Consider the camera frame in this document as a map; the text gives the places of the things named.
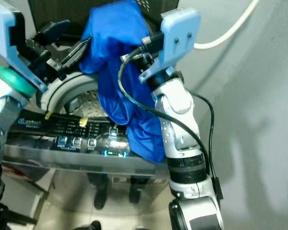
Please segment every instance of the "black shoe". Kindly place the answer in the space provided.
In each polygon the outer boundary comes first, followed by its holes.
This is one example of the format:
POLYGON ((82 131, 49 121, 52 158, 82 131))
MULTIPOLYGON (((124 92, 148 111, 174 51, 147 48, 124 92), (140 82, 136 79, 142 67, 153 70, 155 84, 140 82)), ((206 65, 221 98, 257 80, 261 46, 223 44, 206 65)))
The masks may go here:
POLYGON ((107 188, 102 189, 102 190, 97 190, 97 193, 94 199, 94 207, 97 210, 101 210, 105 206, 106 199, 107 199, 107 188))
POLYGON ((95 220, 91 223, 93 230, 101 230, 101 224, 98 220, 95 220))
POLYGON ((138 204, 140 201, 141 192, 137 189, 130 188, 129 191, 129 201, 134 204, 138 204))

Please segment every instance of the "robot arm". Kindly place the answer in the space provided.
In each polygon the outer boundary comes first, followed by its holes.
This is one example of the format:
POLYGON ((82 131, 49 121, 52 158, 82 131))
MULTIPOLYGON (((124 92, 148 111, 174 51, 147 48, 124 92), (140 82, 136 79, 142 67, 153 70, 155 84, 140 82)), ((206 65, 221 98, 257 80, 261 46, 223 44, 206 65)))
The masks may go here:
MULTIPOLYGON (((175 78, 177 61, 193 49, 200 17, 192 9, 177 9, 162 15, 161 35, 145 38, 139 53, 141 82, 151 87, 156 110, 183 121, 199 136, 193 117, 193 99, 182 81, 175 78)), ((90 39, 80 41, 61 61, 53 60, 45 48, 60 37, 68 21, 53 23, 28 40, 24 38, 22 14, 0 0, 0 55, 11 65, 0 68, 0 177, 3 146, 8 130, 36 90, 45 92, 54 78, 65 73, 84 54, 90 39)), ((174 230, 222 230, 223 221, 209 164, 203 149, 193 137, 177 124, 160 119, 162 136, 170 172, 169 186, 175 199, 169 204, 174 230)), ((0 199, 4 185, 0 180, 0 199)))
POLYGON ((199 140, 193 116, 193 98, 174 71, 177 61, 193 50, 200 16, 193 9, 176 9, 162 17, 162 36, 143 39, 143 46, 123 58, 119 86, 132 103, 158 115, 128 95, 121 83, 124 67, 134 60, 142 72, 139 80, 146 82, 153 91, 155 109, 182 121, 189 128, 187 132, 176 122, 159 116, 170 174, 169 186, 175 196, 169 204, 173 230, 223 230, 219 207, 223 197, 218 178, 209 175, 208 156, 199 140), (158 57, 152 58, 156 51, 159 51, 158 57), (190 132, 197 136, 197 141, 190 132))

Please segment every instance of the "blue cloth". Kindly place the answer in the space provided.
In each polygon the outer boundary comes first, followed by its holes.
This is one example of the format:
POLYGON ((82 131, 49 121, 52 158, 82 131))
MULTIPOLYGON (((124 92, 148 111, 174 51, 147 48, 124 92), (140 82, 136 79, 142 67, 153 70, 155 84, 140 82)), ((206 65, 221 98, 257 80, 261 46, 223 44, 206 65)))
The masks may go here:
MULTIPOLYGON (((82 36, 82 39, 91 36, 93 40, 79 66, 85 73, 99 71, 100 104, 115 123, 127 126, 131 150, 150 161, 161 162, 165 154, 159 119, 130 103, 117 83, 120 56, 140 46, 142 38, 148 35, 139 6, 133 0, 93 8, 82 36)), ((139 74, 136 66, 129 64, 123 85, 132 97, 154 107, 151 91, 140 83, 139 74)))

